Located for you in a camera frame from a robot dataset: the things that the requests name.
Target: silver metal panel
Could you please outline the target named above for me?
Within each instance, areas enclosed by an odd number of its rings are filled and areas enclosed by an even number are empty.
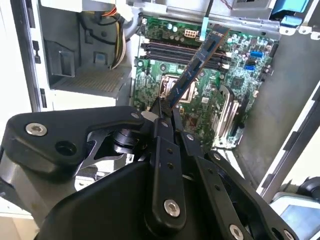
[[[64,77],[52,89],[116,98],[123,83],[130,78],[130,67],[110,70],[107,66],[80,68],[76,77]]]
[[[146,15],[155,16],[160,19],[170,19],[179,22],[196,24],[201,26],[204,13],[187,8],[179,8],[172,6],[165,6],[161,4],[148,2],[135,2],[134,6],[140,8]],[[279,33],[280,25],[277,21],[260,20],[260,19],[239,19],[230,16],[210,14],[209,23],[221,24],[234,31],[241,31],[246,34],[263,35],[267,38],[279,40],[281,34]]]

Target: metal frame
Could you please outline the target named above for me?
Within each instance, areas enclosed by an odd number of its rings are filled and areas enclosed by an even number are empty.
[[[320,82],[314,89],[287,139],[257,188],[266,202],[271,202],[286,176],[297,162],[320,126]]]

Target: blue tab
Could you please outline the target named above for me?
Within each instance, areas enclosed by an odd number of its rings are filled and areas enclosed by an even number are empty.
[[[206,39],[206,32],[207,32],[208,23],[209,23],[209,18],[204,17],[203,22],[202,22],[202,27],[201,27],[201,34],[199,37],[199,40],[202,42]]]
[[[277,0],[272,14],[276,14],[283,10],[303,13],[307,7],[309,0]]]
[[[295,16],[285,16],[282,21],[280,22],[281,26],[286,27],[297,27],[302,24],[302,19]]]

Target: chip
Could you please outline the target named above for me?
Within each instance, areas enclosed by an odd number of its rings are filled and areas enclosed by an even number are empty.
[[[232,89],[241,89],[244,84],[245,79],[241,77],[235,77],[232,81],[231,88]]]

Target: pcie slot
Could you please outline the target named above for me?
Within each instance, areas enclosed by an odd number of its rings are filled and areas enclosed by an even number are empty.
[[[227,128],[228,119],[232,112],[232,105],[234,102],[235,94],[228,86],[221,85],[219,91],[224,97],[224,106],[218,123],[218,127],[215,132],[215,137],[221,138],[224,135],[225,129]]]
[[[232,104],[232,107],[230,109],[230,113],[229,113],[229,116],[228,116],[227,124],[225,126],[224,131],[223,131],[223,135],[222,135],[223,138],[227,138],[228,137],[229,132],[231,131],[232,123],[233,123],[233,121],[235,119],[235,116],[236,116],[238,108],[239,108],[239,102],[234,100],[233,104]]]

